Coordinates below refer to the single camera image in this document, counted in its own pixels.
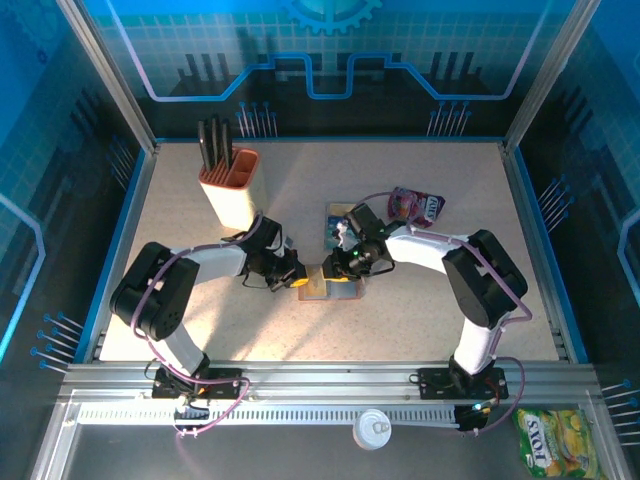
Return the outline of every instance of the beige table surface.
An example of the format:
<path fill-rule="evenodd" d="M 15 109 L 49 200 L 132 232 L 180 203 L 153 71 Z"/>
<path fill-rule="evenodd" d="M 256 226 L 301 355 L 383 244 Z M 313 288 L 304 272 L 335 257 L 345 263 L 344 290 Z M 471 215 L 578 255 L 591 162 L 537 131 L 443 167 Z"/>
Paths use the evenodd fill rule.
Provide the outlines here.
<path fill-rule="evenodd" d="M 321 263 L 327 203 L 353 202 L 405 186 L 446 198 L 433 230 L 491 230 L 529 283 L 524 297 L 535 317 L 509 327 L 498 354 L 522 360 L 558 356 L 495 144 L 257 143 L 270 197 L 267 215 L 294 240 L 300 260 Z M 148 241 L 184 247 L 235 233 L 220 225 L 197 182 L 197 144 L 165 144 L 157 160 L 129 257 Z M 384 215 L 385 200 L 370 203 Z M 211 359 L 427 361 L 448 359 L 463 316 L 444 275 L 398 264 L 366 283 L 357 301 L 299 302 L 297 291 L 252 290 L 239 278 L 194 288 L 184 323 Z M 102 360 L 150 360 L 147 346 L 111 319 Z"/>

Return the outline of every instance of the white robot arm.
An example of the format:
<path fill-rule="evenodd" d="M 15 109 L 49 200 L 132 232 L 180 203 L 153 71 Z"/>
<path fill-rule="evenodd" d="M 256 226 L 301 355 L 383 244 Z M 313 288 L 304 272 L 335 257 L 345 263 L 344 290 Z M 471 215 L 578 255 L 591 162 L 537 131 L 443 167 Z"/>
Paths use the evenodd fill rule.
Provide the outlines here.
<path fill-rule="evenodd" d="M 136 322 L 136 329 L 145 334 L 162 358 L 187 376 L 206 371 L 209 366 L 209 359 L 182 325 L 195 285 L 257 273 L 264 277 L 265 288 L 276 291 L 307 280 L 304 266 L 290 248 L 291 241 L 273 220 L 262 217 L 255 232 L 237 245 L 230 244 L 234 238 L 224 241 L 226 244 L 196 248 L 171 265 Z M 145 245 L 111 296 L 112 313 L 131 326 L 134 311 L 151 280 L 178 251 L 155 242 Z"/>
<path fill-rule="evenodd" d="M 415 263 L 445 274 L 465 319 L 460 343 L 449 361 L 449 376 L 461 395 L 486 379 L 493 366 L 500 326 L 517 308 L 514 299 L 527 291 L 525 279 L 493 234 L 480 230 L 470 236 L 447 236 L 407 228 L 404 222 L 385 225 L 366 204 L 357 205 L 345 220 L 359 241 L 348 250 L 347 246 L 334 249 L 323 263 L 325 279 L 344 281 L 380 275 L 393 270 L 395 262 Z M 490 262 L 487 265 L 499 275 L 499 282 L 483 271 L 465 245 L 481 252 L 483 261 Z M 158 243 L 145 245 L 112 295 L 111 311 L 131 326 L 151 279 L 173 254 Z M 390 262 L 392 267 L 373 272 L 372 266 L 379 260 Z M 191 290 L 215 278 L 250 272 L 264 277 L 272 291 L 308 281 L 306 269 L 283 236 L 280 224 L 265 217 L 242 243 L 196 248 L 172 264 L 142 308 L 135 328 L 144 332 L 162 357 L 181 373 L 199 375 L 208 369 L 209 359 L 182 325 Z"/>
<path fill-rule="evenodd" d="M 480 230 L 469 236 L 451 236 L 404 222 L 385 225 L 366 204 L 357 205 L 345 216 L 360 242 L 350 250 L 336 248 L 323 264 L 326 279 L 355 280 L 387 273 L 395 262 L 409 262 L 441 272 L 449 279 L 465 317 L 460 343 L 449 361 L 449 374 L 460 392 L 468 391 L 487 377 L 493 366 L 502 323 L 527 292 L 527 283 L 495 236 Z M 479 250 L 499 283 L 471 252 Z M 379 260 L 391 268 L 373 272 Z"/>

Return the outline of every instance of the blue wall panel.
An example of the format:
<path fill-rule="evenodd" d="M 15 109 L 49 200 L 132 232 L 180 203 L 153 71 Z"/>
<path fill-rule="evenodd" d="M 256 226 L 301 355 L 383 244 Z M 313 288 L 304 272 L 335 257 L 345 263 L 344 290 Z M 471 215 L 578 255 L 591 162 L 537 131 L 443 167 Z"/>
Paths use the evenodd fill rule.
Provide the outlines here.
<path fill-rule="evenodd" d="M 89 11 L 161 137 L 194 137 L 214 111 L 254 136 L 236 114 L 265 101 L 286 136 L 500 136 L 572 4 L 93 0 Z M 429 128 L 455 112 L 456 129 Z"/>

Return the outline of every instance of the metal bracket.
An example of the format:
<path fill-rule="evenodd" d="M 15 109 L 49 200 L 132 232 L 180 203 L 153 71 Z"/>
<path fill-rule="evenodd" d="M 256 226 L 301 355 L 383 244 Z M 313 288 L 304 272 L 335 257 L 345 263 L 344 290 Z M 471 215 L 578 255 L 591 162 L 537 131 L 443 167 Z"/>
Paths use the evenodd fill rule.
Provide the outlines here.
<path fill-rule="evenodd" d="M 203 379 L 216 380 L 224 378 L 239 378 L 242 370 L 239 368 L 209 368 L 202 375 Z M 239 382 L 229 382 L 200 388 L 192 383 L 184 382 L 164 368 L 156 370 L 151 398 L 179 398 L 185 390 L 191 389 L 193 397 L 199 400 L 235 400 L 240 395 Z"/>
<path fill-rule="evenodd" d="M 418 386 L 421 400 L 491 400 L 496 396 L 494 388 L 500 400 L 509 398 L 507 381 L 501 368 L 492 368 L 488 382 L 473 386 L 469 395 L 454 388 L 448 368 L 420 368 L 414 375 L 415 381 L 412 380 L 412 383 Z"/>

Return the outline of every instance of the purple cable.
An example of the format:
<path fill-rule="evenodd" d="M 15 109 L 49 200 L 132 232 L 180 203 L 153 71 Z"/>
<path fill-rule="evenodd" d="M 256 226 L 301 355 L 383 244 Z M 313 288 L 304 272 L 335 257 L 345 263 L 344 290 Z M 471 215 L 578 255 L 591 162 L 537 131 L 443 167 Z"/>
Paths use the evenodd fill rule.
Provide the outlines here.
<path fill-rule="evenodd" d="M 531 320 L 533 318 L 533 313 L 518 298 L 518 296 L 513 292 L 513 290 L 509 287 L 509 285 L 507 285 L 506 282 L 504 280 L 502 280 L 500 275 L 498 275 L 498 272 L 496 272 L 496 270 L 482 256 L 482 254 L 480 253 L 480 251 L 477 248 L 473 247 L 472 245 L 470 245 L 468 242 L 465 242 L 464 240 L 460 240 L 458 238 L 452 238 L 449 235 L 444 235 L 444 234 L 441 234 L 441 233 L 434 233 L 434 232 L 422 232 L 422 231 L 421 232 L 414 232 L 414 231 L 412 231 L 411 227 L 413 226 L 412 225 L 413 222 L 415 221 L 416 218 L 418 218 L 419 215 L 424 213 L 424 209 L 416 202 L 415 195 L 413 195 L 413 194 L 404 194 L 404 193 L 399 193 L 399 192 L 374 193 L 373 195 L 369 195 L 369 196 L 363 198 L 362 200 L 360 200 L 358 203 L 356 203 L 356 206 L 360 205 L 360 204 L 362 204 L 362 203 L 364 203 L 367 200 L 370 200 L 372 198 L 382 197 L 382 196 L 390 196 L 390 195 L 394 195 L 394 194 L 396 196 L 404 196 L 404 197 L 411 198 L 412 201 L 413 201 L 413 205 L 416 205 L 418 207 L 418 213 L 415 216 L 413 216 L 413 217 L 411 217 L 411 218 L 409 218 L 407 220 L 407 229 L 409 230 L 409 232 L 411 232 L 411 235 L 422 236 L 423 238 L 428 238 L 428 239 L 431 239 L 431 240 L 447 240 L 447 242 L 453 243 L 454 245 L 458 245 L 458 246 L 462 246 L 462 247 L 466 248 L 469 252 L 471 252 L 471 254 L 473 254 L 474 257 L 476 257 L 476 259 L 482 264 L 482 266 L 487 269 L 487 272 L 489 272 L 489 275 L 491 275 L 491 277 L 493 277 L 493 279 L 496 281 L 496 283 L 498 285 L 500 285 L 500 288 L 502 288 L 502 290 L 507 294 L 507 296 L 511 299 L 511 301 L 513 303 L 515 303 L 518 306 L 518 308 L 520 308 L 524 312 L 523 316 L 507 319 L 502 323 L 502 325 L 500 326 L 500 329 L 496 333 L 495 338 L 493 339 L 493 343 L 491 344 L 491 347 L 489 348 L 489 355 L 493 356 L 494 353 L 495 353 L 496 348 L 498 347 L 498 341 L 500 340 L 500 337 L 502 335 L 502 330 L 507 325 L 509 325 L 510 323 L 526 322 L 526 321 Z M 502 415 L 498 420 L 496 420 L 491 425 L 486 426 L 486 427 L 482 428 L 481 430 L 478 430 L 478 429 L 474 430 L 476 436 L 478 436 L 480 433 L 489 432 L 489 431 L 493 430 L 494 428 L 497 428 L 502 422 L 504 422 L 507 419 L 507 417 L 509 415 L 511 415 L 513 413 L 513 411 L 516 409 L 516 407 L 518 406 L 518 403 L 522 399 L 522 393 L 524 392 L 525 372 L 524 372 L 524 366 L 522 365 L 522 362 L 520 362 L 520 360 L 518 360 L 515 357 L 498 357 L 496 360 L 511 360 L 516 365 L 518 365 L 518 368 L 520 369 L 520 389 L 518 390 L 518 394 L 516 395 L 516 398 L 513 401 L 513 404 L 511 404 L 511 406 L 507 409 L 505 414 Z"/>
<path fill-rule="evenodd" d="M 490 432 L 491 430 L 494 430 L 495 428 L 498 428 L 498 426 L 502 422 L 504 422 L 516 409 L 516 407 L 518 406 L 518 403 L 520 403 L 520 400 L 522 399 L 522 393 L 524 392 L 525 373 L 524 373 L 524 365 L 522 365 L 522 362 L 515 357 L 498 357 L 496 360 L 510 360 L 518 366 L 518 368 L 520 369 L 520 388 L 518 389 L 518 393 L 516 394 L 515 400 L 513 401 L 511 406 L 509 406 L 507 411 L 504 412 L 504 415 L 502 415 L 498 420 L 493 422 L 491 425 L 487 425 L 484 428 L 474 430 L 476 437 L 480 434 L 484 434 L 484 433 Z"/>
<path fill-rule="evenodd" d="M 245 235 L 243 235 L 239 240 L 233 240 L 233 241 L 228 242 L 228 243 L 214 243 L 214 244 L 209 244 L 209 245 L 199 245 L 199 246 L 191 248 L 191 249 L 182 250 L 182 251 L 176 253 L 175 255 L 173 255 L 169 260 L 167 260 L 165 262 L 165 264 L 160 268 L 160 270 L 158 270 L 158 273 L 156 273 L 156 275 L 153 277 L 153 280 L 147 286 L 147 289 L 145 290 L 144 294 L 140 298 L 140 302 L 138 302 L 138 305 L 136 306 L 136 309 L 134 310 L 133 315 L 131 316 L 131 325 L 130 326 L 131 326 L 131 331 L 133 332 L 133 334 L 137 338 L 140 338 L 142 340 L 146 340 L 147 344 L 149 345 L 149 348 L 151 349 L 153 354 L 158 358 L 158 360 L 165 366 L 165 368 L 167 368 L 167 370 L 169 370 L 171 373 L 173 373 L 178 378 L 181 378 L 182 380 L 185 380 L 187 382 L 195 383 L 197 385 L 220 385 L 220 384 L 235 383 L 235 382 L 239 382 L 239 383 L 243 382 L 245 384 L 245 387 L 242 390 L 242 392 L 240 393 L 240 395 L 238 395 L 238 398 L 231 404 L 231 406 L 227 410 L 225 410 L 222 413 L 222 415 L 220 415 L 218 418 L 216 418 L 213 422 L 211 422 L 211 423 L 207 424 L 206 426 L 201 427 L 199 429 L 195 429 L 194 428 L 191 431 L 186 431 L 186 432 L 181 432 L 181 433 L 185 433 L 185 434 L 188 434 L 188 435 L 196 436 L 196 435 L 198 435 L 198 433 L 206 432 L 207 430 L 215 427 L 218 423 L 220 423 L 222 420 L 224 420 L 233 411 L 233 409 L 236 408 L 240 404 L 240 402 L 244 399 L 245 395 L 249 391 L 249 387 L 251 386 L 251 381 L 246 377 L 224 378 L 224 379 L 221 378 L 221 379 L 207 380 L 207 379 L 193 378 L 193 377 L 190 377 L 189 375 L 185 375 L 184 373 L 179 371 L 177 368 L 175 368 L 173 365 L 171 365 L 160 354 L 160 352 L 158 352 L 158 350 L 153 345 L 153 343 L 151 342 L 151 340 L 149 339 L 149 337 L 147 335 L 139 334 L 136 331 L 136 327 L 138 325 L 138 319 L 140 318 L 140 314 L 142 313 L 142 309 L 144 308 L 144 305 L 147 303 L 147 301 L 149 300 L 149 297 L 151 296 L 151 292 L 153 292 L 153 289 L 156 287 L 156 285 L 158 284 L 160 279 L 164 276 L 164 274 L 171 267 L 171 265 L 173 265 L 180 258 L 184 257 L 185 255 L 187 255 L 189 253 L 202 252 L 204 250 L 210 250 L 210 249 L 213 249 L 213 248 L 226 248 L 226 247 L 232 247 L 234 245 L 239 245 L 240 243 L 244 242 L 249 237 L 251 237 L 251 235 L 253 235 L 258 230 L 258 228 L 260 227 L 260 224 L 262 223 L 262 218 L 263 218 L 262 212 L 258 212 L 257 215 L 256 215 L 256 220 L 254 221 L 253 227 Z"/>
<path fill-rule="evenodd" d="M 147 344 L 149 345 L 149 348 L 151 349 L 153 354 L 158 358 L 158 360 L 165 366 L 167 370 L 173 373 L 176 377 L 181 378 L 186 382 L 192 382 L 199 385 L 221 385 L 225 383 L 236 383 L 236 382 L 238 383 L 242 382 L 245 384 L 244 388 L 242 389 L 242 392 L 240 392 L 240 395 L 238 395 L 238 398 L 229 406 L 229 408 L 227 408 L 222 413 L 222 415 L 220 415 L 218 418 L 216 418 L 211 423 L 208 423 L 204 427 L 193 428 L 191 430 L 184 430 L 184 431 L 178 430 L 181 434 L 193 435 L 195 437 L 198 434 L 204 433 L 207 430 L 210 430 L 213 427 L 215 427 L 222 420 L 227 418 L 227 416 L 240 404 L 240 402 L 242 402 L 244 397 L 247 395 L 247 392 L 249 391 L 249 387 L 251 387 L 251 380 L 249 380 L 247 377 L 218 378 L 218 379 L 207 380 L 207 379 L 193 378 L 193 377 L 190 377 L 189 375 L 185 375 L 180 370 L 178 370 L 173 365 L 171 365 L 169 362 L 167 362 L 167 360 L 160 354 L 160 352 L 158 352 L 158 350 L 156 349 L 155 345 L 151 342 L 151 340 L 147 339 Z"/>
<path fill-rule="evenodd" d="M 524 315 L 520 317 L 508 318 L 507 320 L 502 322 L 502 325 L 500 326 L 500 329 L 496 333 L 496 336 L 493 339 L 491 347 L 489 348 L 489 355 L 494 355 L 496 349 L 498 348 L 498 342 L 500 341 L 500 337 L 502 336 L 502 330 L 511 323 L 527 322 L 531 320 L 533 318 L 533 313 L 522 302 L 522 300 L 518 298 L 518 296 L 513 292 L 513 290 L 509 287 L 509 285 L 506 284 L 506 282 L 500 277 L 500 275 L 498 275 L 498 272 L 496 272 L 493 266 L 482 256 L 482 254 L 477 248 L 473 247 L 472 245 L 470 245 L 468 242 L 465 242 L 464 240 L 453 238 L 453 237 L 450 237 L 449 235 L 444 235 L 442 233 L 411 231 L 411 227 L 414 226 L 413 222 L 415 221 L 415 219 L 424 213 L 424 209 L 416 202 L 416 196 L 414 194 L 404 193 L 404 192 L 395 192 L 395 191 L 374 193 L 372 195 L 366 196 L 365 198 L 357 202 L 356 206 L 361 205 L 367 200 L 371 200 L 372 198 L 391 196 L 391 195 L 410 198 L 413 202 L 413 205 L 416 205 L 418 207 L 418 212 L 413 217 L 407 220 L 407 228 L 409 229 L 412 235 L 421 236 L 423 238 L 428 238 L 431 240 L 439 240 L 439 241 L 446 240 L 449 243 L 466 248 L 480 262 L 480 264 L 487 269 L 487 272 L 489 273 L 489 275 L 491 275 L 491 277 L 496 281 L 496 283 L 500 285 L 500 288 L 502 288 L 502 290 L 507 294 L 507 296 L 511 299 L 511 301 L 515 303 L 518 306 L 518 308 L 520 308 L 520 310 L 524 312 Z"/>
<path fill-rule="evenodd" d="M 140 318 L 140 314 L 142 313 L 142 309 L 144 308 L 144 305 L 147 303 L 147 301 L 149 301 L 151 292 L 153 292 L 153 289 L 156 287 L 156 285 L 158 284 L 160 279 L 164 276 L 164 274 L 167 272 L 167 270 L 169 270 L 171 265 L 173 265 L 179 259 L 181 259 L 185 255 L 188 255 L 190 253 L 202 252 L 203 250 L 211 250 L 213 248 L 226 248 L 226 247 L 232 247 L 234 245 L 239 245 L 240 243 L 244 242 L 249 237 L 251 237 L 251 235 L 253 235 L 256 232 L 256 230 L 258 230 L 258 227 L 260 227 L 260 224 L 262 223 L 262 212 L 258 212 L 258 214 L 256 215 L 256 218 L 257 218 L 257 221 L 254 222 L 254 225 L 251 228 L 251 230 L 249 230 L 247 234 L 243 235 L 242 238 L 240 238 L 239 240 L 234 240 L 228 243 L 213 243 L 209 245 L 199 245 L 194 248 L 187 248 L 185 250 L 182 250 L 176 253 L 169 260 L 167 260 L 165 264 L 162 265 L 160 270 L 158 270 L 158 273 L 156 273 L 155 277 L 153 277 L 153 280 L 151 280 L 151 283 L 147 286 L 147 289 L 142 294 L 142 298 L 140 298 L 140 301 L 138 302 L 136 309 L 133 311 L 133 315 L 131 316 L 131 324 L 130 324 L 131 331 L 133 332 L 133 334 L 141 340 L 147 339 L 146 335 L 140 334 L 136 331 L 136 328 L 138 327 L 138 319 Z"/>

